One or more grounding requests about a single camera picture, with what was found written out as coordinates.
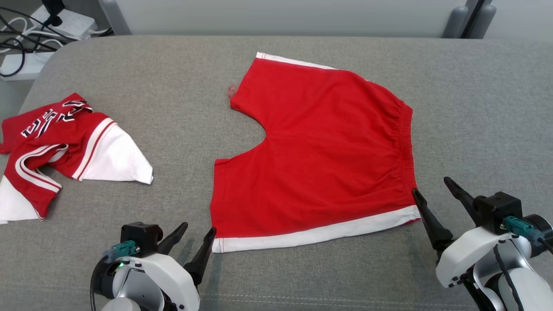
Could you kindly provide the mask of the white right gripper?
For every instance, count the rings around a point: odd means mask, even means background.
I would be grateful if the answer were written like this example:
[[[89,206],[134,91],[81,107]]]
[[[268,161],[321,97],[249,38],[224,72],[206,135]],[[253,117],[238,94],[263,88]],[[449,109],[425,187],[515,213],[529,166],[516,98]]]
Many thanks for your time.
[[[479,225],[479,213],[474,208],[474,197],[451,177],[444,177],[444,184],[452,196],[462,203],[474,224]],[[522,236],[515,238],[510,232],[495,235],[484,228],[474,228],[454,241],[452,232],[445,229],[436,219],[427,207],[425,197],[417,188],[412,189],[412,196],[431,246],[437,254],[441,254],[436,267],[436,276],[443,287],[448,288],[459,281],[462,274],[480,260],[483,260],[486,269],[492,269],[496,261],[493,256],[494,246],[498,247],[501,259],[509,269],[514,267],[533,269],[528,262],[531,259],[531,244],[527,239]]]

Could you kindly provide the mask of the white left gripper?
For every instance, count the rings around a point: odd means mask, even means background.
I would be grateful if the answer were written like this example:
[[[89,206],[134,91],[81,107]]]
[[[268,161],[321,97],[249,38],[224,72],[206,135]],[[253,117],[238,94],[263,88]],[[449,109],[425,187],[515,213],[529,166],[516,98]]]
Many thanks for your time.
[[[200,249],[182,267],[168,256],[188,228],[183,222],[158,244],[158,253],[144,258],[122,258],[122,302],[130,311],[197,311],[201,284],[217,229],[210,228]]]

